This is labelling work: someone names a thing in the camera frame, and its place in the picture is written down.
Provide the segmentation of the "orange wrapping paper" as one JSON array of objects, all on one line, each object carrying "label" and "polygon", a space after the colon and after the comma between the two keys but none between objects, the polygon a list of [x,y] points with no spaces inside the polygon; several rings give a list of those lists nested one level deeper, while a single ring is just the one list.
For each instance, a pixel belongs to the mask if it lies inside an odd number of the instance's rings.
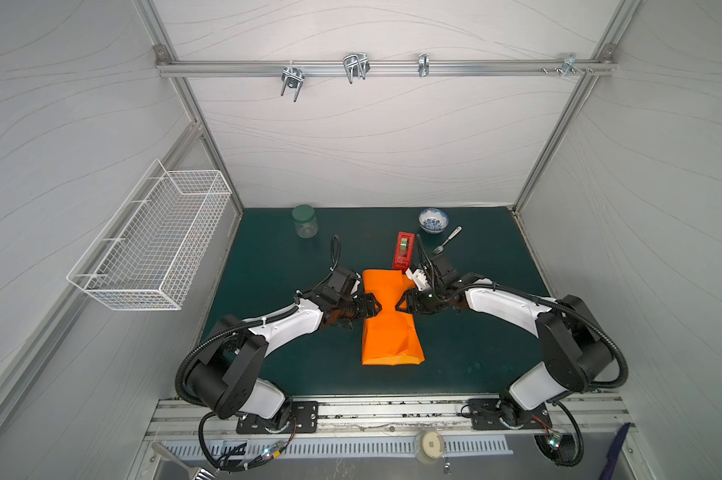
[{"label": "orange wrapping paper", "polygon": [[399,270],[366,270],[365,291],[372,293],[382,310],[364,321],[364,366],[419,365],[425,356],[415,329],[414,317],[395,309],[404,293],[415,284]]}]

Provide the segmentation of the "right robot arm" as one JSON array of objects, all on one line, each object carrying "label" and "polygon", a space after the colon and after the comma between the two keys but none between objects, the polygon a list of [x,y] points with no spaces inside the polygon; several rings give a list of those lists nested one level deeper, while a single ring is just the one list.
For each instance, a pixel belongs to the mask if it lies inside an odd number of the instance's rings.
[{"label": "right robot arm", "polygon": [[616,389],[629,378],[625,355],[577,296],[542,297],[475,273],[461,275],[441,255],[405,275],[414,286],[402,294],[398,311],[425,315],[468,309],[518,326],[539,341],[542,361],[516,379],[494,407],[509,429],[522,428],[545,403]]}]

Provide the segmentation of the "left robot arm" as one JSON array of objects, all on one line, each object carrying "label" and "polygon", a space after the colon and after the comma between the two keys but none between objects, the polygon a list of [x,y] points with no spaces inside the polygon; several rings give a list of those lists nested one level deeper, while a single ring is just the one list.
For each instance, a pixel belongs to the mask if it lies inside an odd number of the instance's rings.
[{"label": "left robot arm", "polygon": [[176,394],[219,419],[254,415],[281,430],[289,421],[292,399],[259,377],[266,357],[301,336],[364,321],[381,311],[359,273],[335,267],[312,289],[298,291],[289,306],[245,320],[221,318],[209,338],[181,361],[174,380]]}]

